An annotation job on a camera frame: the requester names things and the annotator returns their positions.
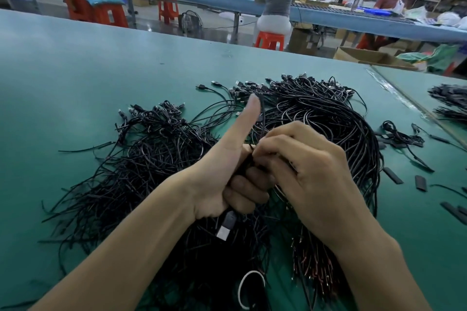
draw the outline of green table surface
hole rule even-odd
[[[407,70],[392,69],[385,66],[376,66],[375,69],[394,87],[402,89],[406,95],[433,113],[436,117],[442,118],[433,110],[437,107],[450,108],[446,104],[429,96],[428,90],[440,84],[467,86],[467,80],[458,78],[448,78],[434,74],[422,72],[409,72]],[[443,121],[460,139],[467,142],[467,126],[457,124],[452,121]]]
[[[114,140],[119,108],[186,102],[184,116],[192,118],[218,100],[195,90],[196,84],[216,80],[232,86],[236,80],[307,72],[319,80],[335,76],[356,89],[375,129],[393,120],[405,133],[415,122],[446,135],[385,91],[364,65],[6,10],[0,10],[0,39],[0,306],[40,297],[59,279],[58,246],[37,243],[54,226],[41,224],[47,216],[41,200],[50,207],[63,194],[61,187],[88,178],[98,163],[89,152],[57,150]],[[441,188],[417,191],[414,175],[429,184],[467,186],[467,154],[430,140],[414,151],[436,172],[426,174],[401,151],[385,149],[386,165],[405,183],[395,185],[382,173],[378,220],[401,244],[433,309],[460,310],[467,304],[467,226],[439,203],[467,202]],[[274,311],[306,310],[301,286],[290,278],[290,256],[277,246],[273,250],[268,278]],[[82,258],[78,247],[67,251],[67,269]]]

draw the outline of white plastic bag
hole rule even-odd
[[[460,22],[460,16],[455,12],[444,12],[438,16],[438,22],[441,25],[454,26]]]
[[[398,0],[395,7],[392,8],[392,12],[400,15],[404,11],[404,6],[404,2],[402,0]]]
[[[405,13],[404,13],[404,16],[407,19],[417,20],[417,21],[420,21],[420,22],[423,22],[424,24],[426,24],[427,14],[428,14],[428,12],[426,11],[425,7],[421,6],[421,7],[416,8],[416,9],[406,10]]]
[[[467,30],[467,16],[463,17],[456,25],[454,25],[461,30]]]

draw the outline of conveyor belt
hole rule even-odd
[[[335,9],[335,8],[324,8],[322,6],[307,5],[307,4],[302,4],[302,3],[298,3],[298,2],[293,3],[292,6],[296,6],[297,8],[303,8],[303,9],[312,9],[312,10],[333,12],[333,13],[345,14],[345,15],[369,17],[369,18],[373,18],[373,19],[376,18],[376,19],[383,19],[383,20],[391,20],[391,21],[397,21],[397,22],[401,22],[401,23],[405,23],[405,24],[413,24],[414,23],[411,20],[407,20],[407,19],[397,17],[397,16],[372,15],[372,14],[368,14],[368,13],[356,12],[356,11],[350,11],[350,10],[342,10],[342,9]]]

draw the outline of left hand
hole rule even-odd
[[[265,204],[268,201],[266,191],[274,186],[271,175],[250,167],[246,177],[232,177],[251,152],[249,145],[243,143],[259,114],[260,101],[252,95],[219,142],[196,164],[173,176],[188,186],[195,219],[217,217],[229,206],[241,214],[249,214],[254,211],[255,203]]]

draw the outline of stool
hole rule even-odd
[[[278,35],[277,33],[263,32],[260,31],[258,38],[256,39],[255,47],[260,48],[260,42],[262,40],[261,48],[276,50],[276,44],[279,42],[279,50],[284,50],[284,35]]]
[[[170,20],[178,18],[178,4],[177,0],[159,0],[159,21],[164,17],[164,24],[170,24]]]
[[[86,0],[63,0],[68,8],[70,19],[94,22],[94,10]]]
[[[98,24],[111,25],[128,28],[125,12],[123,11],[123,0],[86,0],[94,11],[94,18]],[[109,11],[112,13],[114,22],[110,21]]]

